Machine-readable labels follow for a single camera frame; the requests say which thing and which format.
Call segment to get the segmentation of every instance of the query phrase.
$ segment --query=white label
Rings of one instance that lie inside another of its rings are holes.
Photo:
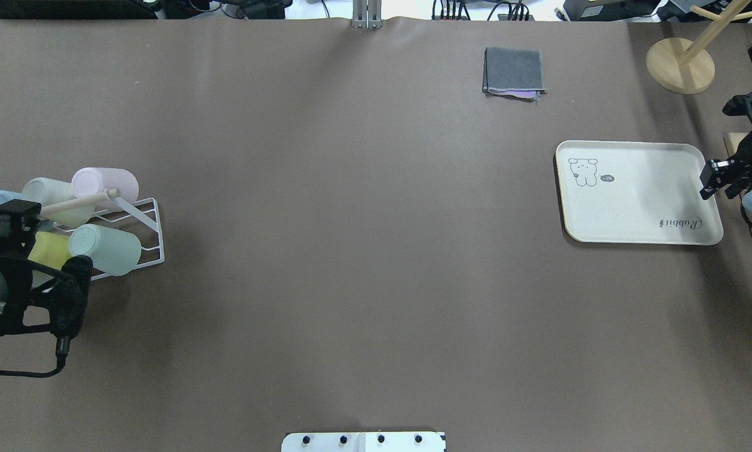
[[[599,13],[602,12],[602,8],[605,8],[605,6],[604,5],[591,6],[591,8],[583,9],[583,15],[581,15],[580,18],[598,16]]]

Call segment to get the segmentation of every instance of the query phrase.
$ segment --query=white metal plate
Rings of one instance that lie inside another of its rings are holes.
[[[445,452],[445,438],[442,432],[288,434],[281,452]]]
[[[714,198],[700,197],[705,158],[687,144],[563,141],[555,152],[566,232],[607,243],[715,244]]]

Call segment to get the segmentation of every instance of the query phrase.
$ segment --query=white tray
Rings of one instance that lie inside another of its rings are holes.
[[[607,243],[716,244],[714,198],[700,197],[705,158],[686,144],[577,141],[555,152],[566,232]]]

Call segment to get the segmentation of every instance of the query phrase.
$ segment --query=wooden stick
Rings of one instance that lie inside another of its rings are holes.
[[[66,212],[69,209],[83,208],[85,206],[93,206],[104,200],[112,200],[118,198],[120,191],[118,189],[106,190],[102,193],[95,193],[94,195],[84,196],[83,198],[75,198],[74,200],[63,201],[63,203],[50,204],[41,208],[41,217],[47,217],[47,215],[54,215],[60,212]]]
[[[720,34],[722,29],[724,29],[727,24],[736,17],[736,14],[740,13],[748,3],[749,0],[733,0],[732,3],[728,5],[728,8],[725,8],[725,11],[719,15],[719,20],[715,20],[711,23],[708,28],[702,32],[700,37],[697,38],[697,40],[695,40],[689,48],[683,52],[683,54],[680,54],[677,57],[677,64],[683,66],[693,60],[700,51],[705,50],[708,44]]]
[[[697,5],[693,5],[691,7],[691,12],[693,12],[696,15],[700,15],[704,18],[709,18],[711,20],[719,20],[719,14],[714,14],[710,11],[707,11],[706,9],[700,8]],[[741,14],[736,14],[736,17],[734,17],[733,20],[742,20],[745,18],[752,18],[752,11],[741,13]]]

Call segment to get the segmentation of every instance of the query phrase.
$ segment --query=white floor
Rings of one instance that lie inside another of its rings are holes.
[[[325,0],[328,12],[331,17],[351,18],[353,6],[351,0]],[[562,6],[563,0],[527,0],[525,4],[529,7],[529,12],[537,21],[557,21],[554,9]],[[210,9],[217,8],[219,3],[212,2]],[[475,2],[468,4],[468,11],[473,20],[486,20],[495,3]],[[412,18],[430,18],[432,0],[382,0],[382,17],[412,17]],[[440,2],[437,2],[437,11],[440,8]],[[293,0],[293,5],[286,9],[287,18],[325,18],[325,10],[321,0]],[[500,6],[493,19],[496,20],[498,14],[505,14],[506,6]],[[198,17],[207,17],[210,15],[223,14],[219,11],[204,13]],[[654,18],[633,18],[628,22],[657,22],[657,16]]]

